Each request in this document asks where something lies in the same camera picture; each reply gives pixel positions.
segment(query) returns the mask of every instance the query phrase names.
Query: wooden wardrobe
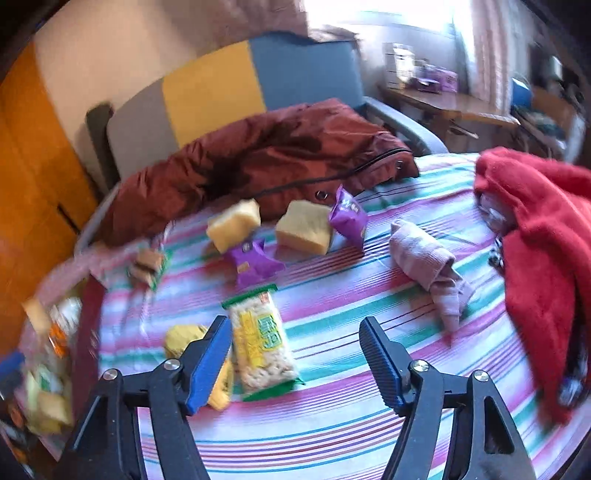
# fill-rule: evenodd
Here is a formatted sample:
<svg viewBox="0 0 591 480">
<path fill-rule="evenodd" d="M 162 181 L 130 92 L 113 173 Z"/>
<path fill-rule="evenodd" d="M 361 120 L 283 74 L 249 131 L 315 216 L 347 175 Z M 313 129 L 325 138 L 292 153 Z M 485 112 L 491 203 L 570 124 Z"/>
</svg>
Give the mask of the wooden wardrobe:
<svg viewBox="0 0 591 480">
<path fill-rule="evenodd" d="M 0 357 L 18 344 L 21 302 L 72 255 L 96 205 L 30 43 L 0 83 Z"/>
</svg>

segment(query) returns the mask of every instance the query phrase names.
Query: purple bag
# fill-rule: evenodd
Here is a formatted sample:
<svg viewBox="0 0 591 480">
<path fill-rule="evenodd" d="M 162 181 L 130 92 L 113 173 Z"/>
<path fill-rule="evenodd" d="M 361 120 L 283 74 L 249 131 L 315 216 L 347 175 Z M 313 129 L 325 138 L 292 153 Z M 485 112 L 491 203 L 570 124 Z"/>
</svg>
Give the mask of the purple bag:
<svg viewBox="0 0 591 480">
<path fill-rule="evenodd" d="M 263 282 L 285 269 L 282 262 L 265 254 L 264 244 L 263 239 L 245 241 L 224 254 L 236 266 L 236 285 L 239 289 Z"/>
<path fill-rule="evenodd" d="M 336 191 L 336 203 L 330 211 L 329 223 L 338 233 L 363 251 L 368 214 L 342 185 Z"/>
</svg>

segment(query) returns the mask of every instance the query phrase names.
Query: red fuzzy garment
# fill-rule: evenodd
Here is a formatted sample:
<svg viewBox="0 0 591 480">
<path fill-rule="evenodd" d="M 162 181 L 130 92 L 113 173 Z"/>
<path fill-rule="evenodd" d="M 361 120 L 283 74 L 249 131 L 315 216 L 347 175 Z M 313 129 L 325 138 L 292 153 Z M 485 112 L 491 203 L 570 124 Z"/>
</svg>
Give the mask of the red fuzzy garment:
<svg viewBox="0 0 591 480">
<path fill-rule="evenodd" d="M 476 162 L 474 190 L 513 208 L 517 228 L 503 241 L 506 309 L 553 420 L 573 324 L 575 291 L 591 345 L 591 171 L 506 148 Z"/>
</svg>

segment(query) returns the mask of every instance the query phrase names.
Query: brown jacket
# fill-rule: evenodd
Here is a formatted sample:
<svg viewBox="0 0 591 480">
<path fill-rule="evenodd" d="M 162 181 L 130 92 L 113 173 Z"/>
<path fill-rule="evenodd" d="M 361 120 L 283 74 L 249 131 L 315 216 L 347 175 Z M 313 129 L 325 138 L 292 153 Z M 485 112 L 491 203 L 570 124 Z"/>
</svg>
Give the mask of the brown jacket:
<svg viewBox="0 0 591 480">
<path fill-rule="evenodd" d="M 99 231 L 110 246 L 160 233 L 166 224 L 232 193 L 255 198 L 263 220 L 292 200 L 331 205 L 389 179 L 418 177 L 410 149 L 336 99 L 295 105 L 229 124 L 125 180 Z"/>
</svg>

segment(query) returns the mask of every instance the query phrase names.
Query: wooden table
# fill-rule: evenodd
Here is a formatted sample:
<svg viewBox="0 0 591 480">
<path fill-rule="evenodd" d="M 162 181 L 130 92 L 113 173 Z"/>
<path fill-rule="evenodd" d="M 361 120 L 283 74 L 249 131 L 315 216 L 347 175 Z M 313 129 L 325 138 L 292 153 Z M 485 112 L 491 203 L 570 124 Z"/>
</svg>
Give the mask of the wooden table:
<svg viewBox="0 0 591 480">
<path fill-rule="evenodd" d="M 501 113 L 495 106 L 464 93 L 428 93 L 417 90 L 395 90 L 380 87 L 386 103 L 400 109 L 400 103 L 407 103 L 433 115 L 429 130 L 445 143 L 452 122 L 468 120 L 489 125 L 514 129 L 519 121 L 511 115 Z"/>
</svg>

